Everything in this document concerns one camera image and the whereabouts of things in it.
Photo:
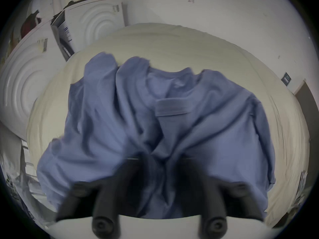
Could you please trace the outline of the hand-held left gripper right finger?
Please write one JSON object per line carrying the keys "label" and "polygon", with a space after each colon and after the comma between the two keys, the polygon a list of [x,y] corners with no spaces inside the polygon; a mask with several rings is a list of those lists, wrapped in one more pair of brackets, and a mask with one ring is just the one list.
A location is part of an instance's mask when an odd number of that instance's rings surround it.
{"label": "hand-held left gripper right finger", "polygon": [[244,182],[227,182],[208,175],[189,157],[177,163],[177,196],[185,217],[200,215],[199,238],[222,238],[227,217],[264,221],[253,193]]}

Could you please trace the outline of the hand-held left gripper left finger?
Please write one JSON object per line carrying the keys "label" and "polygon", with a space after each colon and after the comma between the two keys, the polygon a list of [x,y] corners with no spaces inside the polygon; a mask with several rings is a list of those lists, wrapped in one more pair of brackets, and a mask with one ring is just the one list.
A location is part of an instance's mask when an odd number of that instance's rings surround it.
{"label": "hand-held left gripper left finger", "polygon": [[97,238],[119,238],[119,215],[134,213],[134,208],[124,204],[130,183],[137,174],[143,173],[141,155],[129,157],[112,176],[91,182],[75,182],[56,215],[56,222],[86,218],[92,215],[91,229]]}

